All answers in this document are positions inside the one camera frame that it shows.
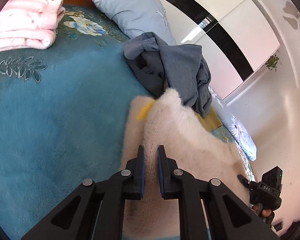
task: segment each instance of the beige sweater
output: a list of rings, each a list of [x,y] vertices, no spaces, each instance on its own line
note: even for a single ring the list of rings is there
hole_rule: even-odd
[[[219,178],[246,204],[249,193],[237,179],[245,174],[242,159],[233,144],[225,144],[208,133],[195,113],[181,104],[178,93],[168,89],[150,109],[146,118],[140,111],[151,98],[133,100],[128,117],[122,164],[145,148],[145,193],[141,201],[126,201],[123,234],[137,239],[160,239],[179,235],[178,200],[163,200],[160,195],[156,150],[164,145],[166,155],[195,178]]]

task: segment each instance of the wall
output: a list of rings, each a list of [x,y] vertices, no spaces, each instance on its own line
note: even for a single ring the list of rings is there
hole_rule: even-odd
[[[293,221],[300,220],[300,16],[284,12],[283,8],[291,7],[290,0],[258,2],[280,35],[277,56],[282,64],[277,72],[262,67],[258,77],[237,97],[228,100],[228,105],[257,146],[257,177],[275,166],[283,169],[282,206],[275,212],[274,220],[283,220],[284,229],[279,232],[282,234]]]

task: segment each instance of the metal screw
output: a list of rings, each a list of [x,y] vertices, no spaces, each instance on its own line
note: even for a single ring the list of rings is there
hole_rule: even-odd
[[[123,170],[123,171],[121,171],[121,175],[122,176],[129,176],[131,174],[131,171],[129,171],[129,170]]]
[[[91,184],[92,184],[92,179],[85,179],[82,184],[85,186],[85,187],[89,187]]]
[[[220,186],[221,181],[218,180],[218,179],[212,179],[212,180],[211,180],[211,184],[212,184],[213,186]]]
[[[174,174],[174,175],[177,175],[177,176],[180,176],[180,175],[183,174],[183,170],[175,169],[175,170],[173,171],[173,174]]]

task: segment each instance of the hand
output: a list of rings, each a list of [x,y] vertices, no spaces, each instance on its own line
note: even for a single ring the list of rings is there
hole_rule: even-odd
[[[258,206],[257,206],[257,205],[254,205],[254,206],[252,207],[252,210],[254,210],[255,212],[257,212],[257,211],[258,211]],[[272,210],[271,210],[271,209],[264,209],[264,210],[262,211],[262,216],[263,216],[263,217],[268,217],[268,216],[271,215],[271,213],[272,213]]]

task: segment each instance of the folded pink blanket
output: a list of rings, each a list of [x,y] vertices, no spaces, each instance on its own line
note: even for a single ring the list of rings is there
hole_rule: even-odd
[[[65,14],[63,0],[9,0],[0,12],[0,51],[46,49]]]

